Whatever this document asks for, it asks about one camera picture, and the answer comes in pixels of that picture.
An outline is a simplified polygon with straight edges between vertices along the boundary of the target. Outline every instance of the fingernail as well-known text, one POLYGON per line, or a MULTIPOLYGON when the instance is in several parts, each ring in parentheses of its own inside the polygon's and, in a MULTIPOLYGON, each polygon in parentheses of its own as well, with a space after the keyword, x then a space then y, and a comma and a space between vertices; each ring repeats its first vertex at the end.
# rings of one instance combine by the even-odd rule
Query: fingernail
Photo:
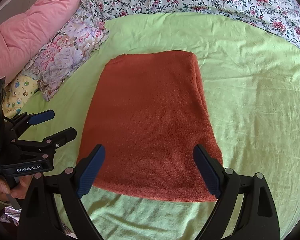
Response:
POLYGON ((1 190, 2 190, 2 192, 5 193, 5 194, 8 194, 8 193, 9 193, 8 188, 7 188, 7 185, 5 185, 5 184, 1 184, 1 190))
POLYGON ((16 197, 18 196, 18 193, 15 192, 15 191, 13 191, 13 192, 11 192, 11 196, 12 196, 13 198, 16 198, 16 197))

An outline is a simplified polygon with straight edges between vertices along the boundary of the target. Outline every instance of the blue gripper pad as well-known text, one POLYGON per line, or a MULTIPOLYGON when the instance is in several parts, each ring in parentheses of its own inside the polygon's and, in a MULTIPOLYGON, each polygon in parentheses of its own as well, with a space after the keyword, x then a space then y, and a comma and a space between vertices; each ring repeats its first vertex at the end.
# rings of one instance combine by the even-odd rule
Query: blue gripper pad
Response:
POLYGON ((28 121, 28 124, 36 125, 51 120, 53 118, 54 118, 54 112, 52 110, 48 110, 31 116, 28 121))
POLYGON ((84 170, 84 172, 82 173, 79 179, 78 189, 77 189, 78 198, 82 198, 83 195, 89 193, 93 181, 96 178, 105 158, 106 158, 106 150, 101 145, 97 149, 97 152, 92 157, 92 159, 88 163, 86 169, 84 170))
POLYGON ((193 148, 193 160, 210 192, 219 198, 221 195, 219 177, 198 146, 193 148))

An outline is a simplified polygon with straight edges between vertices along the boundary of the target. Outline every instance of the yellow pillow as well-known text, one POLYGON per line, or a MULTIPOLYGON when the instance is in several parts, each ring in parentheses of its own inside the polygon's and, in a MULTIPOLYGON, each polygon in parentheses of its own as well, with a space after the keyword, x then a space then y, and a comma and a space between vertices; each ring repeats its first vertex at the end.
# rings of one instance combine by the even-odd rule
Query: yellow pillow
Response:
POLYGON ((5 117, 12 118, 18 114, 23 106, 38 90, 37 80, 21 76, 19 73, 14 80, 4 89, 5 96, 2 104, 5 117))

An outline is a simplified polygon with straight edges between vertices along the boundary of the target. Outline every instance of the human hand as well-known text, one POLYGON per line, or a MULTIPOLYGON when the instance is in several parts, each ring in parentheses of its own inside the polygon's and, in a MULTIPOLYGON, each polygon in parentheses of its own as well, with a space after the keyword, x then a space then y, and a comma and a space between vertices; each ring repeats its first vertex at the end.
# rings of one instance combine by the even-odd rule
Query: human hand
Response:
POLYGON ((27 190, 32 180, 31 175, 21 176, 19 178, 19 184, 10 190, 8 184, 0 178, 0 200, 7 202, 8 198, 6 194, 11 194, 13 198, 24 199, 26 197, 27 190))

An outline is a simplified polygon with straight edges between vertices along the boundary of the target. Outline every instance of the pillow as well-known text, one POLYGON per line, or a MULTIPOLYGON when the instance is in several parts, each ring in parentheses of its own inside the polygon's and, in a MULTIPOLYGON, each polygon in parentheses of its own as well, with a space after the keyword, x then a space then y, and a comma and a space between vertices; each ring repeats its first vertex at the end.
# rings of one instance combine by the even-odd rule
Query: pillow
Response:
POLYGON ((37 0, 0 25, 0 77, 6 85, 70 19, 79 0, 37 0))
POLYGON ((12 118, 18 114, 28 99, 37 90, 37 80, 22 76, 19 73, 19 75, 4 89, 5 96, 2 103, 4 116, 12 118))
POLYGON ((109 34, 103 24, 79 7, 53 40, 26 65, 22 74, 38 79, 44 99, 49 101, 64 79, 86 62, 92 51, 99 49, 109 34))

